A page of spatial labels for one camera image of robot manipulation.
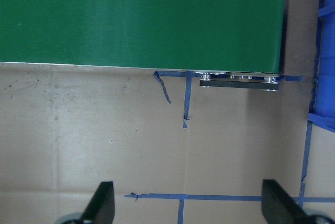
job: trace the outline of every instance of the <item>blue tape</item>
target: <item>blue tape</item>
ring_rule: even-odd
[[[309,113],[308,120],[312,121],[314,125],[322,127],[331,132],[335,132],[335,119],[322,117],[317,114]]]
[[[304,202],[335,203],[335,198],[306,197]]]
[[[184,101],[184,124],[183,128],[187,128],[186,120],[188,118],[189,101],[191,99],[192,89],[192,71],[186,71],[186,90],[185,90],[185,101]]]
[[[125,195],[125,198],[134,198],[135,193],[130,193]],[[135,194],[138,198],[148,198],[148,199],[185,199],[183,194]]]
[[[135,202],[138,200],[138,195],[136,193],[130,193],[134,198],[135,198]]]
[[[165,85],[164,85],[164,82],[163,80],[161,80],[161,78],[159,77],[159,74],[157,71],[155,71],[155,73],[153,74],[154,78],[161,84],[162,88],[163,88],[163,91],[164,91],[164,95],[165,95],[165,98],[166,100],[171,103],[170,99],[169,99],[169,96],[168,96],[168,93],[166,92],[166,88],[165,88]]]
[[[148,199],[178,199],[183,202],[185,200],[218,200],[218,201],[262,201],[261,196],[235,196],[235,195],[202,195],[202,194],[140,194],[130,193],[125,198],[148,198]],[[300,197],[293,197],[294,201],[299,202]],[[304,197],[304,202],[316,203],[335,203],[335,197]]]
[[[183,224],[184,219],[184,200],[179,200],[179,209],[178,209],[178,224]]]
[[[227,201],[261,201],[261,196],[234,196],[234,195],[201,195],[201,194],[134,194],[125,195],[125,198],[149,199],[179,199],[179,200],[227,200]]]
[[[335,4],[319,9],[319,17],[328,16],[335,13]]]
[[[307,121],[303,168],[301,170],[300,192],[299,192],[299,199],[298,199],[298,204],[300,207],[303,207],[304,205],[305,187],[306,187],[305,178],[307,176],[307,169],[308,169],[308,156],[309,156],[309,150],[310,150],[312,126],[313,126],[312,121]]]

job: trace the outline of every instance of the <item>torn tape piece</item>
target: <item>torn tape piece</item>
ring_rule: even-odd
[[[187,124],[185,120],[189,120],[188,118],[188,110],[189,110],[189,101],[191,100],[191,89],[192,89],[192,72],[186,71],[186,90],[185,90],[185,101],[184,101],[184,128],[187,128]]]
[[[170,99],[169,99],[169,96],[168,96],[168,93],[166,92],[166,88],[165,88],[165,85],[164,85],[164,82],[163,80],[161,80],[161,78],[159,77],[159,74],[157,71],[155,71],[155,73],[153,74],[154,78],[161,84],[162,88],[163,88],[163,92],[164,92],[164,95],[165,95],[165,98],[166,100],[171,103]]]
[[[236,195],[196,195],[190,194],[186,196],[186,199],[195,199],[195,200],[227,200],[227,201],[261,201],[261,196],[236,196]]]
[[[130,193],[130,195],[135,198],[135,202],[138,200],[138,195],[136,193]]]
[[[300,192],[299,192],[299,198],[298,198],[299,207],[303,207],[304,201],[305,201],[304,199],[305,188],[306,188],[305,178],[307,176],[307,169],[308,169],[308,157],[309,157],[309,150],[310,150],[312,126],[313,126],[312,121],[307,121],[303,168],[301,170]]]

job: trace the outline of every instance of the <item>black plastic piece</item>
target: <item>black plastic piece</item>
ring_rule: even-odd
[[[246,81],[226,81],[226,80],[200,80],[200,86],[209,87],[229,87],[229,88],[246,88],[246,89],[269,89],[278,91],[279,84],[263,82],[246,82]]]
[[[325,216],[308,216],[275,180],[263,180],[262,213],[268,224],[335,224]]]
[[[81,216],[82,223],[111,224],[115,215],[113,182],[101,182]]]

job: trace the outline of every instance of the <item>blue container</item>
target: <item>blue container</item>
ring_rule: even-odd
[[[315,125],[335,132],[335,0],[326,0],[319,16],[324,16],[320,53],[319,82],[315,113],[309,120]]]

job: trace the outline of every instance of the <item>beige floor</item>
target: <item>beige floor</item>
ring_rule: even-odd
[[[54,223],[113,180],[118,223],[177,223],[178,200],[130,192],[259,196],[263,178],[299,195],[318,0],[287,0],[286,75],[269,93],[198,86],[153,70],[0,65],[0,223]],[[314,127],[306,196],[335,197],[335,134]],[[305,204],[335,218],[335,204]],[[265,223],[260,203],[185,202],[184,223]]]

